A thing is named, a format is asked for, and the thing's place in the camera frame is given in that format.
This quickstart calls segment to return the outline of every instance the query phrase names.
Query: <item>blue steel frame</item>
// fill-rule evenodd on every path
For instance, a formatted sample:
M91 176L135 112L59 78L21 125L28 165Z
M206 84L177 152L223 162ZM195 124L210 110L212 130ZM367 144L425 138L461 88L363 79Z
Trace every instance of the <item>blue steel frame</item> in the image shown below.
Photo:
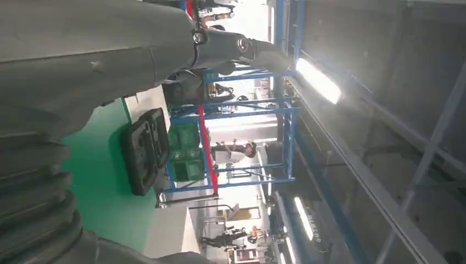
M267 100L253 100L253 101L242 101L242 102L226 102L226 103L210 103L204 104L204 110L208 109L215 109L219 107L225 106L242 106L251 108L250 112L240 112L240 113L220 113L220 114L205 114L204 118L206 120L209 119L219 119L219 118L233 118L233 117L245 117L245 116L257 116L262 114L277 114L282 115L283 120L287 120L284 122L284 138L287 139L287 144L283 147L283 163L278 164L264 164L264 165L251 165L250 167L241 167L241 168L225 168L225 169L216 169L214 173L220 172L228 172L228 171L246 171L250 169L261 169L261 168L271 168L271 167L282 167L285 177L279 179L268 179L268 180L256 180L256 181L246 181L242 183L230 183L230 179L228 179L228 183L226 184L219 184L218 188L226 188L226 187L235 187L235 186L246 186L246 185L261 185L261 184L269 184L269 183L289 183L293 182L295 179L292 176L292 164L293 160L293 142L294 142L294 130L295 130L295 123L296 123L296 116L298 115L299 108L293 107L291 105L292 98L279 98L279 99L267 99ZM258 106L257 104L260 103L276 103L276 105L282 106L279 108L276 107L263 107ZM179 108L186 108L186 107L193 107L193 106L181 106ZM172 116L170 118L171 124L182 124L182 123L197 123L198 131L201 132L201 128L199 126L199 115L193 114L188 116ZM184 185L180 188L177 188L175 184L175 179L173 172L171 171L170 160L167 161L167 174L170 180L170 189L164 190L165 193L176 193L181 191L194 191L194 190L208 190L213 188L213 184L211 181L211 175L209 174L209 170L207 169L207 157L206 147L210 147L209 142L204 142L203 137L201 137L201 144L202 144L202 153L203 153L203 161L204 167L206 169L206 178L207 184L202 186L192 186L191 184ZM260 175L264 178L269 178L266 175L262 175L259 173L251 172L254 175Z

